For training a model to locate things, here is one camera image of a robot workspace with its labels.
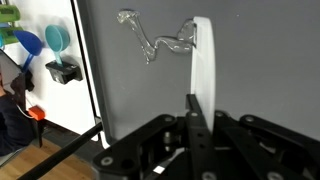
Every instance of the person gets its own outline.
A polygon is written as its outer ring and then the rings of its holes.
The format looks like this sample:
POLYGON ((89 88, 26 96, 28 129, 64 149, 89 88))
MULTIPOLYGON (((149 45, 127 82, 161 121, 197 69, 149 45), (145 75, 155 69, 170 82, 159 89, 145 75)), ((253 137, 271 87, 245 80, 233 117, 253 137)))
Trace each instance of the person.
POLYGON ((31 122, 0 83, 0 157, 26 147, 34 138, 31 122))

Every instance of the metal rod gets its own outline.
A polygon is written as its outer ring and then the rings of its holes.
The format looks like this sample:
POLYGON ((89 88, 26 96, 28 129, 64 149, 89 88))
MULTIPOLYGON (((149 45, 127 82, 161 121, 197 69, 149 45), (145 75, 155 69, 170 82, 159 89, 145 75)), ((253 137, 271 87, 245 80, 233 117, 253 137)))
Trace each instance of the metal rod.
POLYGON ((81 146, 83 146, 86 142, 90 141, 90 139, 97 135, 100 131, 102 131, 101 122, 95 125, 93 128, 76 138, 66 147, 60 149, 58 152, 35 166, 33 169, 22 175, 19 180, 29 180, 29 179, 39 179, 41 176, 45 175, 48 171, 54 168, 61 161, 66 159, 76 150, 78 150, 81 146))

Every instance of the bolt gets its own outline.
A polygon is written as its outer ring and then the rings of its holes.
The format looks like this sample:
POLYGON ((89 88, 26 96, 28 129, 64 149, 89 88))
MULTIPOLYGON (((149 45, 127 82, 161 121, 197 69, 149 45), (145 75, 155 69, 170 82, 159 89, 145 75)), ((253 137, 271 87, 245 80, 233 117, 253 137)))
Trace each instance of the bolt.
POLYGON ((112 157, 104 157, 103 159, 101 159, 102 166, 109 166, 112 163, 113 163, 112 157))
POLYGON ((191 116, 197 117, 197 116, 198 116, 198 113, 191 113, 191 116))
POLYGON ((221 112, 216 112, 216 116, 218 116, 218 117, 222 117, 222 116, 223 116, 223 114, 222 114, 221 112))
POLYGON ((247 120, 248 122, 253 122, 253 121, 254 121, 253 117, 251 117, 251 116, 246 117, 246 120, 247 120))
POLYGON ((283 180, 283 177, 281 176, 281 174, 279 174, 277 172, 269 172, 268 179, 269 180, 283 180))
POLYGON ((217 177, 212 172, 204 172, 202 173, 202 180, 216 180, 217 177))
POLYGON ((167 152, 171 152, 172 151, 172 148, 170 146, 165 146, 164 149, 167 151, 167 152))
POLYGON ((165 132, 164 133, 164 137, 171 137, 171 133, 170 132, 165 132))
POLYGON ((56 80, 57 82, 61 83, 58 76, 55 76, 55 80, 56 80))
POLYGON ((166 122, 171 122, 171 121, 173 121, 172 117, 166 117, 166 118, 164 118, 164 120, 165 120, 166 122))
POLYGON ((142 155, 143 154, 143 148, 140 147, 139 150, 140 150, 140 155, 142 155))

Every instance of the orange object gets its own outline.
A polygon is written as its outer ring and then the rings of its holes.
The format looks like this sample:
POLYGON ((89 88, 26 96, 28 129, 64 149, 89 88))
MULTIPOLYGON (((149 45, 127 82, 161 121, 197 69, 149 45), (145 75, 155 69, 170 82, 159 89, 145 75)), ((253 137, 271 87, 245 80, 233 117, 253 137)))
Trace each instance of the orange object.
POLYGON ((37 121, 41 121, 45 117, 44 111, 42 109, 40 109, 38 106, 33 106, 33 107, 29 108, 28 113, 30 116, 32 116, 37 121))

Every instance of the blue cup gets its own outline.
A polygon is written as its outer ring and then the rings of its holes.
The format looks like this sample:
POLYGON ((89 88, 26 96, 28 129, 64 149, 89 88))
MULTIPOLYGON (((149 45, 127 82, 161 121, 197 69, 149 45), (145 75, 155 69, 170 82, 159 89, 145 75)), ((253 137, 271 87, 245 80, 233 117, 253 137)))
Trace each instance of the blue cup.
POLYGON ((65 50, 70 44, 68 32, 61 26, 49 25, 45 30, 46 41, 55 54, 57 64, 63 66, 60 52, 65 50))
POLYGON ((42 51, 42 42, 35 34, 28 31, 16 30, 13 34, 20 41, 22 46, 29 52, 29 55, 22 67, 22 72, 26 73, 34 56, 39 56, 42 51))

